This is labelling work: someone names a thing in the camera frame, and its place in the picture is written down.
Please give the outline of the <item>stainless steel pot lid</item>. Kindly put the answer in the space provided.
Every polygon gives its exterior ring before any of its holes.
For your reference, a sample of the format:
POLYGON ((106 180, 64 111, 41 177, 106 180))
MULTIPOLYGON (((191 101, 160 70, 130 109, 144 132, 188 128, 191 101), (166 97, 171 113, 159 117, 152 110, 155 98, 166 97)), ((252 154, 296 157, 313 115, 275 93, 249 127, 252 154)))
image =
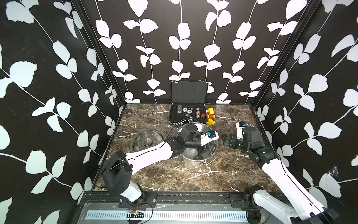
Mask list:
POLYGON ((155 128, 144 129, 132 138, 130 143, 130 152, 139 152, 147 148, 158 145, 166 139, 166 135, 155 128))

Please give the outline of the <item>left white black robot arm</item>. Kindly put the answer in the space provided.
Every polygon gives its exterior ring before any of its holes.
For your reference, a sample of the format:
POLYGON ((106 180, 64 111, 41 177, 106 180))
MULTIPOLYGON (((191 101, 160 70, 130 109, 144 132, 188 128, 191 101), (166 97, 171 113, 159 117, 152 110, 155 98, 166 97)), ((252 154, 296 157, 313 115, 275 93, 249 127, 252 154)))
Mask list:
POLYGON ((122 196, 131 203, 143 201, 144 193, 131 177, 138 171, 159 161, 182 154, 186 148, 195 148, 201 155, 208 144, 218 141, 219 134, 205 130, 202 123, 187 123, 178 132, 155 146, 133 153, 117 151, 105 164, 101 177, 110 196, 122 196))

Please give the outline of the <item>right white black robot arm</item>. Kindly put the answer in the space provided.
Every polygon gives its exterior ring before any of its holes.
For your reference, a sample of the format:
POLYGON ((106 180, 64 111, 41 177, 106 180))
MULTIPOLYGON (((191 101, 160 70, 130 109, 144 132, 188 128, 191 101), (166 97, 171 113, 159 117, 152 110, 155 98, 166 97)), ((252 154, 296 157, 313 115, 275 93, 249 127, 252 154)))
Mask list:
POLYGON ((271 147, 263 146, 261 134, 253 127, 239 127, 236 135, 222 136, 224 146, 239 150, 261 168, 288 199, 285 204, 259 185, 245 189, 244 202, 264 208, 284 224, 333 224, 339 218, 315 199, 286 169, 282 158, 271 147))

